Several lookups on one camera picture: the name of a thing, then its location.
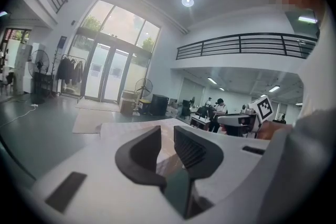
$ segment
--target double door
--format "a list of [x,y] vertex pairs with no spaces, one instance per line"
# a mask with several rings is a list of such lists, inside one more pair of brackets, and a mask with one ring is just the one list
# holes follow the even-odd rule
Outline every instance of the double door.
[[130,64],[130,52],[113,42],[97,43],[87,74],[85,98],[119,102]]

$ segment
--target black box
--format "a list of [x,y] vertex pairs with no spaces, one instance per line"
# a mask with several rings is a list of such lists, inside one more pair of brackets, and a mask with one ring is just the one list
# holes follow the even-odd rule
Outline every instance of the black box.
[[153,116],[164,116],[166,114],[169,98],[163,95],[153,94],[149,113]]

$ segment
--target standing fan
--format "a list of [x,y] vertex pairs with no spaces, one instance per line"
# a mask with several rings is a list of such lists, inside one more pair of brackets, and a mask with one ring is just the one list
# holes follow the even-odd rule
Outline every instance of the standing fan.
[[44,99],[41,96],[41,73],[46,74],[49,69],[49,57],[44,50],[36,50],[30,56],[28,70],[34,79],[34,95],[31,98],[33,104],[42,104]]
[[149,95],[152,90],[153,84],[149,79],[140,79],[135,84],[135,91],[140,94],[140,99]]

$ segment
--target round ceiling light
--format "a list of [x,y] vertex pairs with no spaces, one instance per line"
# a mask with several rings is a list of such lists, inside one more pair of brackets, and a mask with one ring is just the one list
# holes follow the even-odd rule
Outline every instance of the round ceiling light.
[[182,4],[186,7],[191,7],[194,5],[194,0],[182,0]]

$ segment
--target person's hand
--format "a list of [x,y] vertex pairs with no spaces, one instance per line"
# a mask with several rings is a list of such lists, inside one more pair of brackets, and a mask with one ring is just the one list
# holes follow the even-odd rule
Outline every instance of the person's hand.
[[257,133],[258,139],[271,140],[274,133],[279,129],[292,129],[293,126],[290,124],[282,124],[272,121],[264,121],[262,126]]

